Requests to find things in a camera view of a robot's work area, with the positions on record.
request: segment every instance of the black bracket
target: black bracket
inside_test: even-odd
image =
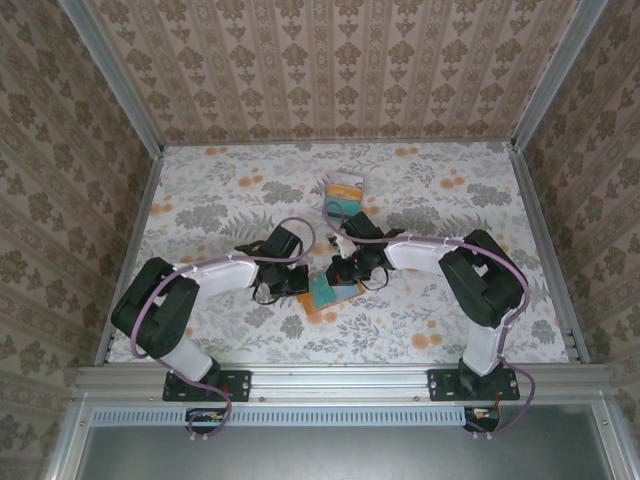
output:
[[[429,396],[432,402],[460,400],[495,401],[520,400],[520,390],[516,374],[499,365],[485,377],[476,375],[469,383],[468,372],[459,368],[436,368],[427,371]]]
[[[251,371],[221,370],[216,388],[227,393],[233,402],[248,402],[251,394]],[[164,382],[162,400],[165,402],[224,402],[217,393],[184,383],[170,372],[167,373]]]

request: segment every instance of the floral wallpaper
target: floral wallpaper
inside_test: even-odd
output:
[[[590,353],[640,446],[639,98],[640,4],[612,0],[526,156]]]
[[[567,361],[505,143],[169,147],[137,268],[155,256],[172,263],[225,256],[297,215],[318,234],[306,260],[310,272],[324,271],[335,251],[321,209],[328,176],[336,171],[364,177],[363,209],[384,231],[489,231],[532,289],[531,307],[507,339],[507,357]],[[286,227],[309,241],[304,225]],[[378,274],[371,288],[382,286]],[[251,289],[200,296],[186,335],[224,363],[457,362],[469,320],[444,277],[412,270],[390,276],[382,290],[309,316],[294,298],[257,305]],[[117,333],[109,362],[130,361],[136,360],[129,339]]]
[[[87,0],[165,144],[508,138],[578,0]]]
[[[61,7],[0,2],[0,478],[44,471],[149,166]]]

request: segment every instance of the floral mat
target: floral mat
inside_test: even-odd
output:
[[[290,215],[316,228],[319,241],[307,263],[311,272],[325,269],[334,251],[321,207],[335,171],[364,177],[364,211],[385,231],[449,237],[489,231],[532,293],[506,357],[568,361],[503,143],[169,147],[136,271],[155,256],[188,263],[227,255],[265,239]],[[304,225],[287,228],[309,241]],[[224,363],[449,363],[464,350],[468,324],[443,277],[403,270],[391,272],[386,288],[312,316],[295,299],[259,306],[250,289],[199,297],[186,334]],[[120,332],[108,360],[134,361]]]

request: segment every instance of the purple cable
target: purple cable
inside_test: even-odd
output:
[[[309,227],[309,229],[311,230],[311,244],[309,245],[309,248],[307,248],[304,252],[302,252],[300,255],[296,256],[296,257],[291,257],[291,258],[270,258],[270,257],[250,257],[247,255],[234,255],[231,256],[229,255],[228,257],[222,257],[222,258],[216,258],[213,260],[205,260],[204,262],[200,262],[200,263],[196,263],[194,265],[188,265],[186,267],[182,267],[179,268],[178,270],[170,273],[169,275],[167,275],[167,277],[162,280],[158,286],[153,290],[153,292],[151,292],[151,295],[149,295],[149,298],[147,298],[147,301],[145,302],[145,304],[142,306],[142,308],[140,309],[140,313],[138,314],[138,318],[136,318],[136,323],[133,325],[133,329],[131,330],[131,338],[129,341],[129,346],[131,348],[131,353],[135,358],[146,358],[149,355],[147,353],[140,353],[140,351],[138,350],[138,344],[136,343],[136,339],[138,338],[138,333],[140,332],[140,327],[142,326],[142,322],[144,321],[145,316],[147,315],[147,312],[149,311],[149,309],[151,308],[151,305],[153,304],[154,300],[158,297],[158,295],[160,294],[160,292],[162,290],[164,290],[164,288],[176,277],[178,277],[179,275],[182,275],[183,273],[188,273],[188,272],[194,272],[196,271],[198,268],[204,268],[204,267],[211,267],[213,265],[218,265],[221,263],[228,263],[228,262],[243,262],[243,261],[247,261],[247,260],[251,260],[251,261],[262,261],[262,262],[274,262],[274,263],[296,263],[300,260],[302,260],[304,257],[306,257],[307,255],[309,255],[309,253],[311,253],[311,251],[313,250],[313,247],[316,244],[316,231],[313,228],[313,225],[311,225],[311,223],[307,220],[305,220],[302,217],[287,217],[284,220],[282,220],[277,226],[281,226],[283,223],[289,222],[289,221],[298,221],[298,222],[302,222],[304,223],[307,227]],[[229,418],[229,415],[231,414],[231,399],[229,398],[229,395],[227,395],[225,392],[223,392],[222,390],[220,390],[219,388],[216,387],[212,387],[210,385],[205,385],[203,383],[198,383],[195,382],[193,380],[188,379],[187,377],[185,377],[184,375],[182,375],[182,373],[175,371],[173,368],[171,368],[170,365],[166,364],[165,362],[163,362],[160,359],[156,359],[156,361],[163,365],[164,367],[166,367],[169,371],[171,371],[176,377],[178,377],[180,380],[182,380],[185,383],[188,383],[189,385],[192,385],[194,387],[197,388],[202,388],[204,390],[210,390],[214,393],[217,393],[218,395],[220,395],[222,398],[224,398],[225,402],[226,402],[226,415],[224,416],[224,418],[220,421],[220,424],[214,428],[209,434],[208,436],[213,436],[215,434],[217,434],[220,429],[222,429],[222,427],[224,426],[225,423],[227,423],[227,419]],[[189,432],[192,435],[196,435],[196,433],[193,431],[192,427],[192,423],[193,423],[193,418],[197,416],[194,414],[194,416],[191,417],[189,424],[187,425],[187,428],[189,430]]]
[[[516,279],[518,280],[518,282],[520,282],[520,285],[522,286],[522,290],[524,292],[524,300],[523,300],[522,304],[516,309],[516,311],[513,312],[511,315],[509,315],[509,317],[507,317],[507,319],[504,321],[504,327],[502,329],[502,333],[500,334],[500,340],[498,341],[497,354],[498,354],[498,359],[507,368],[511,368],[512,370],[514,370],[514,371],[524,375],[525,377],[527,377],[527,379],[531,383],[531,390],[529,392],[529,396],[527,397],[527,400],[525,400],[524,405],[522,406],[522,409],[520,410],[520,412],[518,413],[516,418],[514,418],[513,421],[509,422],[504,427],[498,428],[497,430],[491,432],[491,434],[495,435],[497,433],[502,433],[502,432],[505,432],[505,431],[511,429],[518,421],[520,421],[520,419],[523,417],[523,415],[527,412],[527,410],[531,406],[531,402],[533,401],[533,396],[535,395],[535,392],[536,392],[536,382],[534,381],[534,379],[531,376],[531,374],[528,373],[528,372],[525,372],[521,368],[516,367],[516,366],[512,365],[511,363],[507,362],[507,360],[504,358],[504,355],[502,354],[502,352],[504,350],[504,344],[505,344],[505,341],[507,339],[507,334],[509,333],[509,328],[508,328],[509,325],[511,323],[513,323],[513,321],[516,318],[518,318],[518,316],[527,309],[527,307],[529,306],[529,302],[531,301],[531,293],[529,291],[529,284],[527,283],[527,279],[524,277],[524,275],[522,275],[520,273],[520,271],[518,271],[518,269],[516,267],[511,265],[511,263],[509,263],[508,261],[506,261],[504,258],[500,257],[499,255],[496,255],[495,253],[493,253],[493,252],[491,252],[491,251],[489,251],[489,250],[487,250],[485,248],[477,247],[475,245],[470,245],[470,244],[462,242],[460,240],[446,239],[446,238],[443,239],[441,237],[419,237],[419,236],[413,236],[413,235],[410,235],[409,237],[394,237],[394,238],[380,238],[380,239],[364,239],[364,238],[352,237],[350,235],[347,235],[345,232],[340,230],[340,228],[336,227],[331,222],[331,218],[329,217],[329,205],[335,205],[338,208],[338,210],[340,210],[340,215],[342,217],[341,221],[340,221],[341,224],[342,224],[342,220],[344,219],[344,210],[342,209],[342,205],[340,205],[338,202],[333,202],[333,201],[327,202],[324,205],[323,209],[322,209],[322,216],[325,219],[325,221],[327,222],[327,225],[336,234],[340,235],[343,238],[346,238],[347,240],[351,240],[352,242],[355,242],[355,243],[400,243],[400,242],[410,242],[411,240],[419,240],[421,242],[433,243],[435,245],[443,245],[443,244],[453,245],[453,246],[456,246],[456,247],[465,248],[467,250],[470,250],[472,252],[478,253],[480,255],[484,255],[485,257],[489,257],[492,260],[495,260],[500,265],[502,265],[507,270],[509,270],[509,272],[511,272],[514,277],[516,277]],[[468,422],[468,423],[471,426],[477,428],[478,430],[484,431],[484,429],[479,427],[478,425],[476,425],[476,424],[474,424],[472,422]]]

